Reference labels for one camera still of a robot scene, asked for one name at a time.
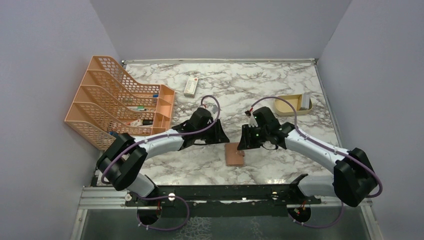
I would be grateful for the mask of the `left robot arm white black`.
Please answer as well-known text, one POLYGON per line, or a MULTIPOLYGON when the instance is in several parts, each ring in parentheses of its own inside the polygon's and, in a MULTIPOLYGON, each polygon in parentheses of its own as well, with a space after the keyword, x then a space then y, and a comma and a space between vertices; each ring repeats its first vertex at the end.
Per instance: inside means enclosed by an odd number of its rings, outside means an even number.
POLYGON ((203 107, 199 107, 188 120, 162 133, 141 138, 128 133, 119 134, 97 160, 96 167, 115 190, 133 192, 149 206, 157 200, 157 191, 155 183, 140 173, 145 160, 184 150, 195 145, 197 140, 205 145, 230 141, 221 121, 213 119, 212 113, 203 107))

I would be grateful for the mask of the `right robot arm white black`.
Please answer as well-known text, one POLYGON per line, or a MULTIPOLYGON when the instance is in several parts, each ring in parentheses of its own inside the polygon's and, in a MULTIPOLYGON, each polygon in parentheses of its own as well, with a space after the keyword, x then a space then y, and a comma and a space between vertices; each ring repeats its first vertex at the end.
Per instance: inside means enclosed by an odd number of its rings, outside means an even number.
POLYGON ((293 123, 280 123, 270 108, 261 107, 250 114, 250 123, 242 125, 237 150, 258 149, 266 142, 276 149, 297 152, 331 172, 331 175, 297 178, 288 190, 289 199, 296 204, 308 197, 323 196, 336 197, 356 207, 378 186, 377 176, 363 150, 328 144, 293 123))

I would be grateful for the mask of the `tan leather card holder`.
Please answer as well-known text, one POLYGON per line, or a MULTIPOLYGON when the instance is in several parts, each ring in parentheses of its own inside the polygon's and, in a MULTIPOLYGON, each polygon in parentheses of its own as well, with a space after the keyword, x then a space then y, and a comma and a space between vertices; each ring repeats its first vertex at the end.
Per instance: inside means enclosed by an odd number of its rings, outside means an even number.
POLYGON ((242 167, 245 164, 243 150, 238 150, 238 142, 230 142, 224 145, 225 163, 229 167, 242 167))

